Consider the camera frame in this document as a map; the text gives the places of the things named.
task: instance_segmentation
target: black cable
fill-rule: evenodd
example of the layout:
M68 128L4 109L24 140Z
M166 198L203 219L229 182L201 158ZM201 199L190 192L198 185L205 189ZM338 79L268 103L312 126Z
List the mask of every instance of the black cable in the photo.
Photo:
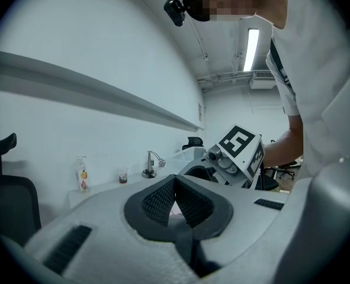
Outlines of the black cable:
M264 191L264 162L260 164L260 173L261 189Z
M151 170L148 172L148 174L149 174L149 179L153 179L153 178L155 178L154 176L153 176L153 167L151 166Z

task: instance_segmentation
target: plastic bottle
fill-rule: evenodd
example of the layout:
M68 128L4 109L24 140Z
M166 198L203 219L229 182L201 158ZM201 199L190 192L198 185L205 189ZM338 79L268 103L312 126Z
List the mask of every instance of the plastic bottle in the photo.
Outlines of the plastic bottle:
M86 171L84 158L86 157L76 157L76 177L78 180L78 188L81 192L89 191L89 177Z

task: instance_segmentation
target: white shirt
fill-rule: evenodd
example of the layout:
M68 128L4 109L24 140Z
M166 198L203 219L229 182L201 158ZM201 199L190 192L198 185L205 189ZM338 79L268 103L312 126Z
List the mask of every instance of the white shirt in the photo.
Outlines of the white shirt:
M341 157L339 144L321 117L350 76L350 29L333 0L288 0L284 29L272 27L275 47L289 78L284 82L271 52L284 112L304 124L304 162L298 179L314 176Z

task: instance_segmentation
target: vent slot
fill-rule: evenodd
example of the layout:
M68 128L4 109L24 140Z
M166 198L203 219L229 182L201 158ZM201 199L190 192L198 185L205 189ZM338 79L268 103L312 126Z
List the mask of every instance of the vent slot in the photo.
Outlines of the vent slot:
M48 269L61 275L79 251L92 229L87 226L77 226L65 235L43 262Z
M280 211L281 208L284 206L283 203L273 202L273 201L264 200L264 199L258 199L254 203L260 206L277 209L278 211Z
M271 72L255 72L256 78L274 78Z

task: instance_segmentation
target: man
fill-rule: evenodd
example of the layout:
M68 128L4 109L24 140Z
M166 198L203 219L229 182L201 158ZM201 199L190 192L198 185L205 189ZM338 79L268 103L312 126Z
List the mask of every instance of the man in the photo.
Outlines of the man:
M265 146L265 167L302 154L298 178L314 176L341 157L322 118L350 75L350 30L331 0L183 0L199 21L259 16L272 24L267 65L275 77L289 129Z

